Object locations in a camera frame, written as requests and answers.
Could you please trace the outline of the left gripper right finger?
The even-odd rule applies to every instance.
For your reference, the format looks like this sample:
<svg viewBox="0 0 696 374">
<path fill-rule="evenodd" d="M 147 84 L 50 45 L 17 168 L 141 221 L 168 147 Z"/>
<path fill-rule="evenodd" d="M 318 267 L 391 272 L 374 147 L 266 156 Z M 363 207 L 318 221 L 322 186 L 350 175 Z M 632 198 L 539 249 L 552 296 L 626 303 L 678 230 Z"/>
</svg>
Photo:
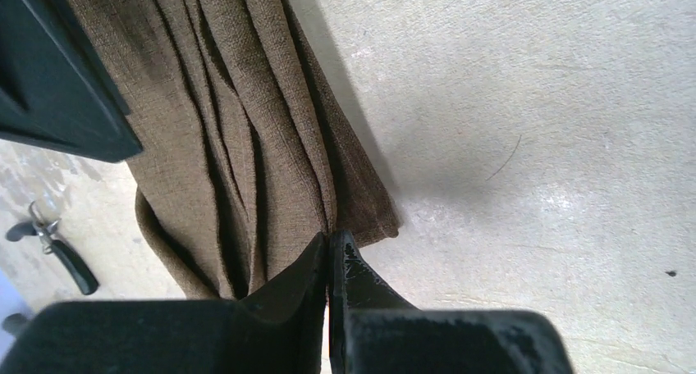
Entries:
<svg viewBox="0 0 696 374">
<path fill-rule="evenodd" d="M 572 373 L 556 328 L 525 310 L 423 310 L 333 234 L 329 354 L 335 373 Z"/>
</svg>

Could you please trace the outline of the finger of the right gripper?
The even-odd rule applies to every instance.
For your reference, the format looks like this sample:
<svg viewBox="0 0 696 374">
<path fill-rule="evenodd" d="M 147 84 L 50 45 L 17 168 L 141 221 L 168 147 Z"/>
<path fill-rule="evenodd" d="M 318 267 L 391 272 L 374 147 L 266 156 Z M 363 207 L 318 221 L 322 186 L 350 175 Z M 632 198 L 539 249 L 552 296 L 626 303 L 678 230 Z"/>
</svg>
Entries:
<svg viewBox="0 0 696 374">
<path fill-rule="evenodd" d="M 1 0 L 1 137 L 102 162 L 143 147 L 67 0 Z"/>
</svg>

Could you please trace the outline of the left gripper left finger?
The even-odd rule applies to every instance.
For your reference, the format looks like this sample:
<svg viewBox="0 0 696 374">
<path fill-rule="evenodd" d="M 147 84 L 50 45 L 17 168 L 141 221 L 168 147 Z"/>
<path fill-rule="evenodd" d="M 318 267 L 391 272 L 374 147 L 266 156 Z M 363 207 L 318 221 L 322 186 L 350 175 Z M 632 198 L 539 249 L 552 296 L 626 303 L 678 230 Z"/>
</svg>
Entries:
<svg viewBox="0 0 696 374">
<path fill-rule="evenodd" d="M 23 329 L 4 373 L 318 373 L 327 241 L 317 234 L 246 298 L 55 303 Z"/>
</svg>

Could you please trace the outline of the brown cloth napkin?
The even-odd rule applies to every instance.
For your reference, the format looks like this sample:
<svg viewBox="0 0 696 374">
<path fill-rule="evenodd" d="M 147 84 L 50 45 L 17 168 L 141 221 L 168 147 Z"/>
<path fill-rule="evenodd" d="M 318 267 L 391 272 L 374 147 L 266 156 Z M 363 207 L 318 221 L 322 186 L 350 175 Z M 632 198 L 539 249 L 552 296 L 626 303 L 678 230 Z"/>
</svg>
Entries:
<svg viewBox="0 0 696 374">
<path fill-rule="evenodd" d="M 185 295 L 243 299 L 318 233 L 398 234 L 287 0 L 67 0 L 130 108 L 141 232 Z"/>
</svg>

